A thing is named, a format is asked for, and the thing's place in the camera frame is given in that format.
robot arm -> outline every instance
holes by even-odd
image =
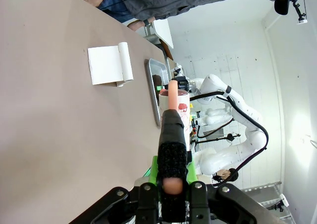
[[[261,115],[255,109],[249,107],[236,91],[222,82],[217,76],[210,74],[204,79],[201,86],[198,84],[196,85],[196,90],[194,90],[196,95],[223,91],[223,96],[225,98],[230,97],[238,109],[257,123],[261,122]],[[206,105],[215,97],[216,96],[201,98],[198,99],[198,102]],[[230,120],[231,117],[247,127],[245,131],[247,139],[243,143],[230,146],[218,153],[209,152],[208,149],[200,151],[201,155],[199,155],[198,163],[203,174],[212,175],[230,164],[244,161],[250,155],[266,145],[266,136],[263,131],[244,118],[235,108],[228,107],[227,105],[226,108],[222,110],[207,110],[205,114],[203,114],[203,117],[197,119],[197,124],[213,125],[216,122],[225,123]]]

white paper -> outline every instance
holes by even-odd
[[[88,48],[88,59],[92,84],[117,82],[123,86],[133,80],[128,44]]]

